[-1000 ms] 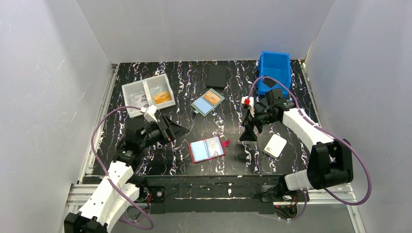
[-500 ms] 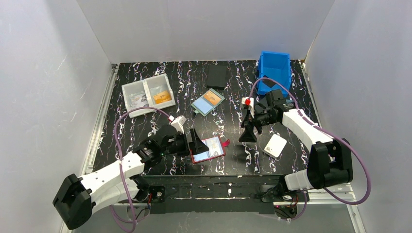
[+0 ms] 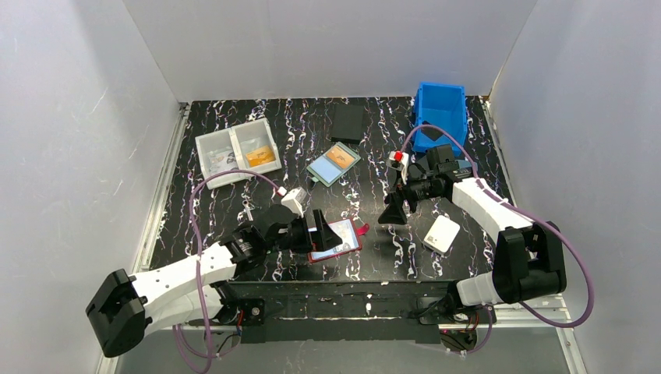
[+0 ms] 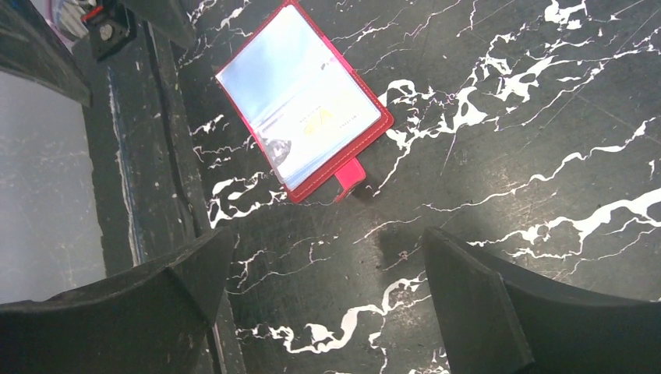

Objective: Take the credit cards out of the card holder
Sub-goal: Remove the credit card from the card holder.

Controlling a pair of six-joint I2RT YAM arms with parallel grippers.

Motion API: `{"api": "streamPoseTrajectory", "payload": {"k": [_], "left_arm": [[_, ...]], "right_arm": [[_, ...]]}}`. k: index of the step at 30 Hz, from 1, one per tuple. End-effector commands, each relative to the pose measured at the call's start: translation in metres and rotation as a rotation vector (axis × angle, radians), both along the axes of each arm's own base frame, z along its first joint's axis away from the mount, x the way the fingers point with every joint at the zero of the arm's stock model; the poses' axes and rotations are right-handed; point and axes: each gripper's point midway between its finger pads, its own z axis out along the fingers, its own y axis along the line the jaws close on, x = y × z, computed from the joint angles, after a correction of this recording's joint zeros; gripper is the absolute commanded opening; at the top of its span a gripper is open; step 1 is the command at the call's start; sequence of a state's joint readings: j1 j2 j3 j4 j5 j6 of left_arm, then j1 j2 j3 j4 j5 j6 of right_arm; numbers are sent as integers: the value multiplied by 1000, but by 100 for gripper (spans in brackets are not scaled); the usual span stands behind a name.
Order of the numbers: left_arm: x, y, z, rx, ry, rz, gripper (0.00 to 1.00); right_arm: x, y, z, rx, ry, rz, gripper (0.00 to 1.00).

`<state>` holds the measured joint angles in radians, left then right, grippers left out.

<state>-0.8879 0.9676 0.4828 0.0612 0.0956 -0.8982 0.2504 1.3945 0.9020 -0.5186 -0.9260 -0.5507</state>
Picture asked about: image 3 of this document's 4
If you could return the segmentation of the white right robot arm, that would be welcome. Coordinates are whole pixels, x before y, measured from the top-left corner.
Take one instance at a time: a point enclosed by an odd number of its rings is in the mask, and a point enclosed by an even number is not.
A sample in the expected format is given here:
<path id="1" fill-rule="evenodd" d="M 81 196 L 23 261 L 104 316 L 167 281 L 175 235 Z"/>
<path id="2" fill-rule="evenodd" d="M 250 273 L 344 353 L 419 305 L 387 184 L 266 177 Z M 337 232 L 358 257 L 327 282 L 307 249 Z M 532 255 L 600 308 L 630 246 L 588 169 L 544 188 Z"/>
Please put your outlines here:
<path id="1" fill-rule="evenodd" d="M 481 178 L 463 168 L 450 146 L 426 151 L 428 167 L 418 178 L 407 153 L 390 152 L 387 165 L 395 180 L 379 216 L 380 224 L 405 225 L 420 201 L 443 197 L 465 211 L 495 241 L 493 269 L 451 283 L 431 307 L 458 312 L 477 305 L 513 304 L 552 295 L 566 288 L 562 244 L 549 228 L 508 209 Z"/>

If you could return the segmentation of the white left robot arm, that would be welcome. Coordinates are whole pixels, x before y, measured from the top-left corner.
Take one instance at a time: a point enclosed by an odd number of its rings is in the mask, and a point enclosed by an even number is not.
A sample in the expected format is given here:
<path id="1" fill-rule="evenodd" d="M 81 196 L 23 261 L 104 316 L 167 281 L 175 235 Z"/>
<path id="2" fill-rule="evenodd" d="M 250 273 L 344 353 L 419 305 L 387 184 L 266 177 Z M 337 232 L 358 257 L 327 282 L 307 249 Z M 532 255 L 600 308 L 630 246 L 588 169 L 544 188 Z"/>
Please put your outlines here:
<path id="1" fill-rule="evenodd" d="M 85 310 L 104 356 L 123 355 L 154 331 L 190 320 L 249 317 L 256 303 L 230 291 L 231 279 L 276 251 L 307 254 L 341 245 L 321 210 L 313 218 L 310 228 L 305 215 L 275 204 L 199 256 L 132 275 L 124 269 L 110 273 Z"/>

